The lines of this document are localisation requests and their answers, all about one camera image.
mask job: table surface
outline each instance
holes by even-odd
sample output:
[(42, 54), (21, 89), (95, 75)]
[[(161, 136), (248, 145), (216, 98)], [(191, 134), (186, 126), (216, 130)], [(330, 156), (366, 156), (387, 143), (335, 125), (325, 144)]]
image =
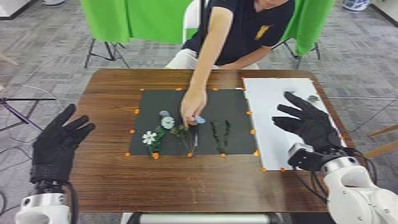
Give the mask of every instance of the table surface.
[[(99, 70), (78, 104), (95, 123), (76, 152), (71, 181), (81, 212), (325, 212), (294, 171), (261, 171), (252, 155), (126, 156), (140, 89), (186, 89), (191, 70)], [(241, 78), (310, 78), (348, 143), (351, 140), (314, 76), (305, 71), (216, 70), (207, 88), (243, 87)]]

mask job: green curtain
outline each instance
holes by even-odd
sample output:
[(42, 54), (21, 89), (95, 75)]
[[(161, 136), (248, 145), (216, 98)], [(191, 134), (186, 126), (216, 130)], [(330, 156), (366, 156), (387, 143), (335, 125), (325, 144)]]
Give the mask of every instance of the green curtain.
[[(181, 44), (183, 14), (191, 0), (79, 0), (92, 37), (108, 42), (138, 38)], [(305, 55), (319, 38), (334, 0), (294, 0), (294, 15), (282, 40), (294, 38)]]
[(294, 54), (303, 56), (319, 39), (334, 0), (294, 0), (294, 15), (289, 21), (282, 40), (294, 38)]
[(79, 0), (92, 37), (181, 44), (183, 14), (191, 0)]

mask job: human arm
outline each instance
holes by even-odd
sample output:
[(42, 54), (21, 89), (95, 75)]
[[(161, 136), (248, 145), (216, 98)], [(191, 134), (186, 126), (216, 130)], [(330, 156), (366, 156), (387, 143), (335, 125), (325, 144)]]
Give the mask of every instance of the human arm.
[(232, 63), (222, 65), (220, 69), (245, 68), (250, 64), (254, 64), (262, 59), (268, 53), (270, 53), (270, 47), (261, 46), (261, 48), (248, 55), (245, 55), (245, 57), (241, 57)]
[(222, 7), (213, 7), (207, 25), (207, 35), (202, 43), (190, 87), (181, 102), (181, 116), (184, 126), (195, 125), (193, 119), (206, 106), (206, 83), (213, 64), (220, 55), (232, 23), (232, 12)]

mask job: person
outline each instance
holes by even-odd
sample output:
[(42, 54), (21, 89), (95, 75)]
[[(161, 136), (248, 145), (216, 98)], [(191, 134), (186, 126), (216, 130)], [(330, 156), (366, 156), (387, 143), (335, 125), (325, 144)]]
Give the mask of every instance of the person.
[(165, 66), (170, 69), (195, 69), (181, 102), (186, 126), (195, 125), (195, 117), (206, 106), (211, 69), (259, 69), (255, 62), (280, 40), (293, 12), (293, 0), (209, 0), (206, 22)]

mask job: floor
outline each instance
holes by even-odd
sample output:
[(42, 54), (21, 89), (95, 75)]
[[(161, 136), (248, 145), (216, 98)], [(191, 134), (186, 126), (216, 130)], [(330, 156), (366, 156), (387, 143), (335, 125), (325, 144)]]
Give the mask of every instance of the floor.
[[(0, 21), (0, 52), (19, 63), (14, 66), (0, 61), (0, 84), (5, 87), (0, 95), (56, 97), (58, 101), (42, 103), (31, 115), (40, 126), (49, 122), (60, 107), (78, 102), (94, 71), (99, 68), (124, 67), (120, 61), (108, 62), (95, 58), (88, 69), (83, 69), (88, 41), (90, 31), (78, 0), (69, 0), (65, 5), (53, 8), (37, 2), (12, 21)], [(136, 39), (126, 47), (122, 55), (133, 68), (161, 68), (179, 49), (177, 45)], [(101, 44), (95, 50), (103, 53)], [(398, 122), (398, 28), (373, 9), (351, 13), (335, 4), (319, 50), (321, 60), (310, 53), (300, 69), (318, 77), (357, 149), (366, 152), (398, 139), (398, 133), (374, 139), (366, 137), (373, 130)], [(284, 47), (275, 49), (259, 66), (262, 69), (293, 68)], [(10, 105), (26, 112), (31, 104), (12, 102)], [(0, 127), (14, 121), (1, 108)], [(19, 147), (31, 154), (35, 136), (37, 131), (24, 126), (0, 132), (1, 150)], [(7, 196), (7, 208), (17, 205), (31, 191), (30, 162), (19, 149), (12, 148), (0, 153), (0, 190)], [(398, 193), (398, 150), (373, 161), (378, 185)], [(12, 223), (15, 211), (12, 209), (1, 216), (3, 224)], [(81, 216), (81, 223), (117, 223), (111, 220), (117, 220), (117, 216), (106, 214)]]

